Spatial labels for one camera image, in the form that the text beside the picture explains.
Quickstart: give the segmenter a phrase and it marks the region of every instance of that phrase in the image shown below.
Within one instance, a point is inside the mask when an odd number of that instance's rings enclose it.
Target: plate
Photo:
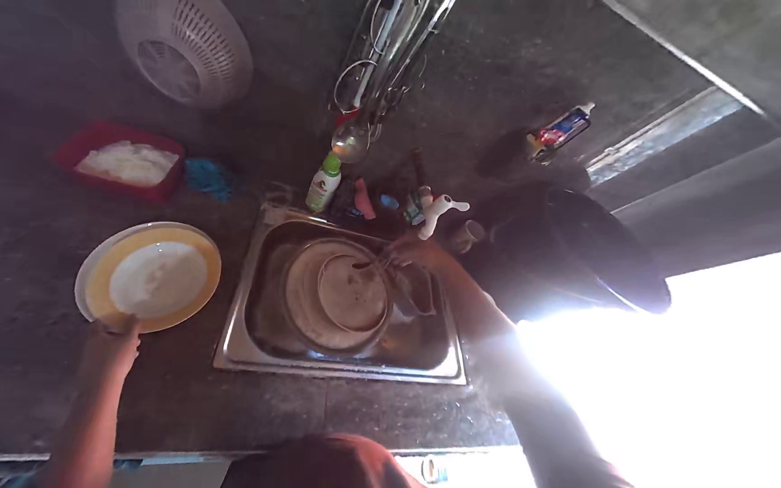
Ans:
[[[352,332],[369,332],[387,314],[388,290],[378,266],[354,269],[363,258],[331,256],[319,272],[319,299],[334,324]]]
[[[282,281],[283,310],[292,328],[313,351],[353,356],[375,344],[384,328],[366,332],[344,330],[325,313],[319,297],[319,273],[328,259],[341,254],[354,254],[360,261],[375,259],[369,250],[345,239],[315,239],[307,243],[293,256]]]
[[[87,256],[86,259],[83,260],[83,264],[81,264],[80,270],[77,271],[77,278],[74,281],[74,300],[77,304],[77,308],[80,310],[80,313],[83,314],[83,317],[86,318],[86,320],[91,322],[97,319],[97,317],[92,315],[92,312],[89,309],[89,305],[87,305],[86,303],[86,284],[89,281],[89,277],[91,276],[92,271],[95,269],[95,265],[98,264],[98,261],[101,261],[104,254],[106,254],[110,250],[110,248],[114,247],[114,244],[116,244],[120,240],[123,240],[126,237],[129,237],[130,235],[137,234],[138,232],[146,230],[147,228],[150,227],[188,228],[188,229],[192,229],[194,232],[201,233],[201,231],[198,230],[197,228],[187,224],[181,224],[179,222],[161,221],[161,222],[149,222],[146,224],[138,224],[135,227],[129,227],[123,231],[120,231],[112,235],[109,238],[106,238],[104,242],[99,244],[97,248],[93,249],[92,252],[89,253],[89,256]]]
[[[94,265],[92,254],[84,263],[92,266],[84,286],[89,315],[135,314],[142,333],[173,327],[197,313],[221,275],[215,244],[185,224],[137,229],[99,254]],[[75,291],[80,282],[78,277]]]

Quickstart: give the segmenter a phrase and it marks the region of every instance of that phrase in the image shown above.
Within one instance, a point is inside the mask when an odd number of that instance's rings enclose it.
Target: yellow plate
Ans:
[[[148,228],[98,261],[86,301],[95,317],[136,314],[142,333],[156,332],[201,310],[220,276],[219,250],[208,237],[187,228]]]

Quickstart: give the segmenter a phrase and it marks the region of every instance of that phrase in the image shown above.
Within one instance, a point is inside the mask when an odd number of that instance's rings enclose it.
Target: green bottle cap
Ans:
[[[321,168],[325,171],[325,173],[327,173],[328,176],[336,176],[339,174],[339,167],[341,166],[342,161],[340,161],[339,158],[331,151],[325,158],[325,162],[321,165]]]

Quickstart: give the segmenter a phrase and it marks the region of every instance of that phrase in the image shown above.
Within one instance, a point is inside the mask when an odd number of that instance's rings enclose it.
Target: red tray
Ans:
[[[149,144],[168,153],[178,155],[174,165],[168,171],[164,180],[154,187],[136,187],[126,183],[106,180],[91,174],[75,171],[75,166],[83,161],[89,151],[101,148],[119,141],[130,141],[134,144]],[[89,127],[74,134],[53,155],[53,161],[62,169],[70,171],[78,180],[89,185],[108,190],[131,194],[152,202],[163,203],[174,192],[182,179],[182,160],[186,151],[182,144],[173,139],[150,134],[136,128],[115,124],[112,122],[93,122]]]

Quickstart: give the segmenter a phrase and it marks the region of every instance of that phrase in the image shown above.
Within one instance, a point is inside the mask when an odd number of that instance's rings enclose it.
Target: cup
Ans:
[[[463,254],[472,249],[472,244],[484,238],[484,227],[476,221],[466,221],[451,236],[451,248],[455,253]]]

